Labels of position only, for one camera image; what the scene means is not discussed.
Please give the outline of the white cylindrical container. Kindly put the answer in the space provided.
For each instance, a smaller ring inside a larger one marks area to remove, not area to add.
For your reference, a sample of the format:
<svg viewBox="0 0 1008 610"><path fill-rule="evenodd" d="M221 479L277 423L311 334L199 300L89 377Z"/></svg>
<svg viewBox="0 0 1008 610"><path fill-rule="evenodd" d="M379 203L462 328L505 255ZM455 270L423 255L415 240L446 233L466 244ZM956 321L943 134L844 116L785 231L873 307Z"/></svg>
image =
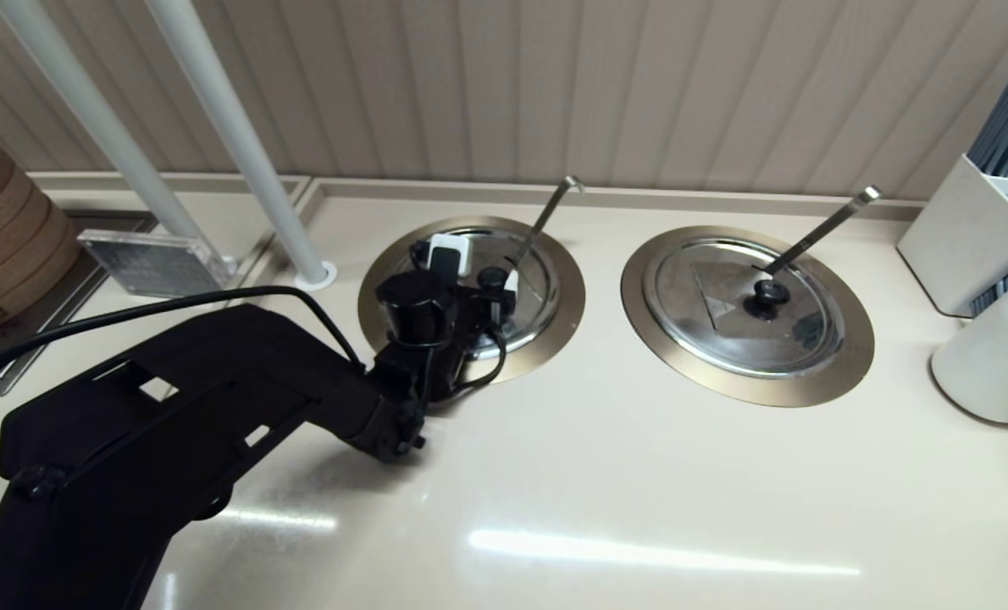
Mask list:
<svg viewBox="0 0 1008 610"><path fill-rule="evenodd" d="M941 345L930 369L956 406L1008 424L1008 292Z"/></svg>

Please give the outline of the thin white support pole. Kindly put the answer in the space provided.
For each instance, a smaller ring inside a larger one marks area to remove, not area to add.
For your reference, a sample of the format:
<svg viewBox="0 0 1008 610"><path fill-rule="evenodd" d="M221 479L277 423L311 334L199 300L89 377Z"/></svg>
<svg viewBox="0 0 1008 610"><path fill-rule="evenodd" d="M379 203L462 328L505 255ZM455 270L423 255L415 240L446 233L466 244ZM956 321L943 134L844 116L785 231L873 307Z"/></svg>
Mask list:
<svg viewBox="0 0 1008 610"><path fill-rule="evenodd" d="M236 260L225 258L205 236L136 139L122 124L108 100L87 74L85 66L62 38L58 27L39 0L0 0L0 15L11 27L20 45L62 98L98 149L117 169L172 236L193 240L217 260L219 268L232 275Z"/></svg>

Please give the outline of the hinged steel pot lid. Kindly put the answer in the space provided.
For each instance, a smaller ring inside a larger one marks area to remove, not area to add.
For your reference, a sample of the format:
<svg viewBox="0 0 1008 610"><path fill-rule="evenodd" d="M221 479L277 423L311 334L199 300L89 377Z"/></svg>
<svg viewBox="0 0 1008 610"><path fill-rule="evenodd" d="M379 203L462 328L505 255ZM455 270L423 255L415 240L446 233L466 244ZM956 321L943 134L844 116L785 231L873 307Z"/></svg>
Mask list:
<svg viewBox="0 0 1008 610"><path fill-rule="evenodd" d="M813 273L764 273L778 252L728 236L659 248L643 274L656 324L702 362L745 377L802 377L845 343L840 306Z"/></svg>
<svg viewBox="0 0 1008 610"><path fill-rule="evenodd" d="M496 266L512 271L526 232L488 225L462 225L446 230L447 235L461 236L470 242L469 275L460 279L463 286L478 285L476 275L482 268ZM501 324L507 350L514 352L532 342L548 327L559 304L559 274L554 259L540 246L533 246L517 271L515 313Z"/></svg>

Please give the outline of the bamboo steamer stack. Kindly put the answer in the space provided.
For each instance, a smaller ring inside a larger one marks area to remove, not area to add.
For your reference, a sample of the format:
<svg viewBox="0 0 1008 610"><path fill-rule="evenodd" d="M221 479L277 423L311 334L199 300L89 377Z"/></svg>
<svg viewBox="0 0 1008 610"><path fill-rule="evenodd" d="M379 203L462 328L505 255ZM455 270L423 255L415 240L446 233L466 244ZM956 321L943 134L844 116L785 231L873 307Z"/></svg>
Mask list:
<svg viewBox="0 0 1008 610"><path fill-rule="evenodd" d="M46 297L79 255L70 218L0 147L0 327Z"/></svg>

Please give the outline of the thick white support pole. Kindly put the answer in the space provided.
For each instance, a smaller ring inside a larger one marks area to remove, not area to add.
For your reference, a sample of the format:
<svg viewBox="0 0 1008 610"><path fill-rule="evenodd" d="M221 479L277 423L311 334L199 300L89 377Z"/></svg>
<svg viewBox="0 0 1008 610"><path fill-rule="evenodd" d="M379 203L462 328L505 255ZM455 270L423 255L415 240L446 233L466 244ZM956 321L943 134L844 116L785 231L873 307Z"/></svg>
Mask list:
<svg viewBox="0 0 1008 610"><path fill-rule="evenodd" d="M157 27L181 66L203 112L240 170L276 238L297 271L295 285L318 292L334 283L338 271L322 258L287 196L213 46L192 0L147 0Z"/></svg>

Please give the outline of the white utensil holder box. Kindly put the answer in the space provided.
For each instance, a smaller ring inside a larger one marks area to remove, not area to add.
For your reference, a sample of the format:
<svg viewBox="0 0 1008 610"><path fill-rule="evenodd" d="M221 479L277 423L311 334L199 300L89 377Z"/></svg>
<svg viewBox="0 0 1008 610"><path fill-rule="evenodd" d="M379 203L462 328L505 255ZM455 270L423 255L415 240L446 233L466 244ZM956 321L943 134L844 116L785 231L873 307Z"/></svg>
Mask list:
<svg viewBox="0 0 1008 610"><path fill-rule="evenodd" d="M939 312L969 318L1008 275L1008 178L961 155L896 250Z"/></svg>

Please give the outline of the clear acrylic sign block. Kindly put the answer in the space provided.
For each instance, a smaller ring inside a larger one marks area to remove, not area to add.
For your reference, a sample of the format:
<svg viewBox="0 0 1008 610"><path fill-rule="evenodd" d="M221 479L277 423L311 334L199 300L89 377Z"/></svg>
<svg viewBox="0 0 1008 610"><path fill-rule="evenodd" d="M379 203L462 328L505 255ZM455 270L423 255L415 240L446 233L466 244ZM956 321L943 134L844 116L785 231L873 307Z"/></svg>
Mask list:
<svg viewBox="0 0 1008 610"><path fill-rule="evenodd" d="M228 288L234 267L203 238L85 230L77 241L121 289L142 297L188 297Z"/></svg>

